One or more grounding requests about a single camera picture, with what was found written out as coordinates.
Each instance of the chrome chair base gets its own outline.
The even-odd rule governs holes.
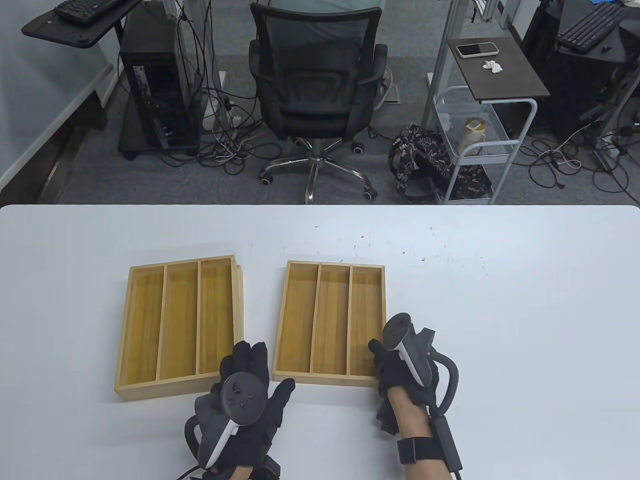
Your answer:
[[[371,186],[371,182],[366,175],[354,170],[348,165],[338,163],[330,159],[327,154],[342,145],[342,140],[332,143],[328,147],[322,146],[322,140],[308,140],[306,138],[295,139],[296,144],[303,145],[308,149],[308,155],[305,157],[286,157],[270,161],[260,171],[260,183],[262,185],[271,185],[273,183],[272,171],[281,167],[296,164],[310,164],[311,172],[309,172],[309,180],[307,181],[307,191],[305,193],[305,203],[312,205],[314,203],[314,195],[316,193],[316,180],[321,168],[330,167],[338,169],[356,177],[364,186],[364,197],[367,200],[375,200],[378,192]]]

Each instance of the black bag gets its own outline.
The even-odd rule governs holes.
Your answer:
[[[391,144],[389,168],[396,178],[396,191],[410,203],[434,203],[435,195],[444,198],[454,165],[439,133],[417,125],[404,128]],[[406,194],[409,180],[427,177],[433,183],[428,195]],[[491,180],[481,165],[461,166],[450,200],[473,199],[491,191]]]

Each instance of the office chair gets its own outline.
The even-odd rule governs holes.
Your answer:
[[[252,3],[251,12],[258,40],[249,47],[249,68],[262,119],[280,140],[291,137],[308,150],[269,162],[260,181],[271,185],[274,170],[310,164],[305,203],[312,204],[319,170],[331,167],[356,177],[374,200],[378,193],[365,175],[327,154],[371,121],[387,66],[387,46],[374,44],[382,10],[297,13]]]

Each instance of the human wrist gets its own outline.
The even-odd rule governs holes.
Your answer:
[[[229,480],[248,480],[253,472],[253,467],[241,467],[237,466],[234,474],[231,475]]]
[[[402,438],[433,436],[429,427],[429,416],[424,405],[413,404],[403,387],[388,389],[387,396],[394,410]]]

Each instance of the bottle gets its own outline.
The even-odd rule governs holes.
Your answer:
[[[486,138],[486,122],[482,118],[468,118],[467,126],[465,127],[465,133],[462,139],[458,143],[458,155],[462,153],[462,150],[467,148],[473,143],[484,141]],[[473,148],[469,150],[465,156],[478,155],[479,148]]]

